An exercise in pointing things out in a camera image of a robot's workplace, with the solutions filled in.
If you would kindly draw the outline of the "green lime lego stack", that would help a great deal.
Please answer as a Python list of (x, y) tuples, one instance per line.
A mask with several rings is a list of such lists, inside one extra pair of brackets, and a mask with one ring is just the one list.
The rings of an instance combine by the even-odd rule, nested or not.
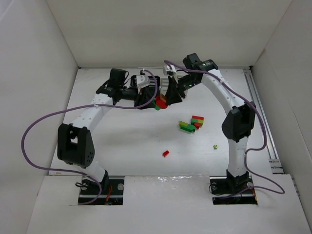
[(179, 122), (179, 127), (181, 130), (187, 131), (189, 133), (193, 133), (196, 131), (196, 127), (194, 125), (186, 123), (184, 121)]

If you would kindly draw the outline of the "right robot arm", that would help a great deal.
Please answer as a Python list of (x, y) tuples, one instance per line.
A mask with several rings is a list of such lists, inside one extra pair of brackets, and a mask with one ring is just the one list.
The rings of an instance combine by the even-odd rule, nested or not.
[(224, 79), (211, 73), (218, 69), (213, 60), (201, 61), (193, 53), (183, 59), (183, 64), (181, 67), (165, 61), (163, 72), (170, 76), (167, 104), (182, 102), (186, 91), (198, 84), (206, 86), (216, 97), (226, 114), (221, 129), (229, 144), (229, 164), (225, 178), (210, 180), (211, 192), (214, 195), (236, 194), (251, 181), (245, 158), (248, 139), (254, 128), (255, 104), (234, 92)]

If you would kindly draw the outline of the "small red lego brick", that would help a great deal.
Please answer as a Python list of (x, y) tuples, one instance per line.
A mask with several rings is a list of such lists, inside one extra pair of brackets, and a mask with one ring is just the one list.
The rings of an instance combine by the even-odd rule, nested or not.
[(170, 153), (170, 152), (167, 150), (167, 151), (165, 151), (162, 155), (163, 155), (163, 157), (166, 157), (169, 153)]

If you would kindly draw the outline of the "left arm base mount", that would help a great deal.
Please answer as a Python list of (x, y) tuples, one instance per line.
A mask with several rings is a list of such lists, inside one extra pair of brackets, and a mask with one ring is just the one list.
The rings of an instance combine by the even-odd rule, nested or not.
[(99, 186), (93, 181), (83, 178), (81, 182), (76, 182), (79, 188), (78, 203), (87, 205), (122, 205), (124, 192), (124, 177), (110, 176), (107, 188), (103, 188), (100, 196), (91, 202), (99, 193)]

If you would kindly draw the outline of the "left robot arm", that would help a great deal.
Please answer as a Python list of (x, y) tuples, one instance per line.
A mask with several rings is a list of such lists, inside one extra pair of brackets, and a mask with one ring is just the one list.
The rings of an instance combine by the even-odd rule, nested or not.
[(63, 123), (58, 128), (58, 159), (85, 173), (88, 183), (97, 184), (101, 190), (108, 186), (108, 173), (94, 159), (92, 131), (120, 100), (133, 101), (132, 109), (152, 108), (160, 93), (158, 77), (151, 72), (143, 70), (132, 76), (129, 87), (126, 86), (127, 73), (111, 69), (109, 79), (96, 90), (91, 104), (71, 123)]

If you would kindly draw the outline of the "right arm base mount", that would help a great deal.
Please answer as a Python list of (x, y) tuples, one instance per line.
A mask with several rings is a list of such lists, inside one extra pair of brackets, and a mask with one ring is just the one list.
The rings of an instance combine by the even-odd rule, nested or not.
[(254, 190), (247, 189), (253, 185), (252, 178), (242, 184), (232, 187), (226, 176), (210, 177), (209, 192), (214, 205), (257, 205)]

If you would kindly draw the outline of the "brown lego brick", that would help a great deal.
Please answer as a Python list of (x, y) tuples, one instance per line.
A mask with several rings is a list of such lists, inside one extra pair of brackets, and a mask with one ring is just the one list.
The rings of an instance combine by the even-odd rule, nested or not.
[(166, 98), (165, 95), (163, 95), (163, 94), (160, 94), (160, 99), (161, 99), (162, 101), (164, 101), (164, 102), (167, 101), (167, 98)]

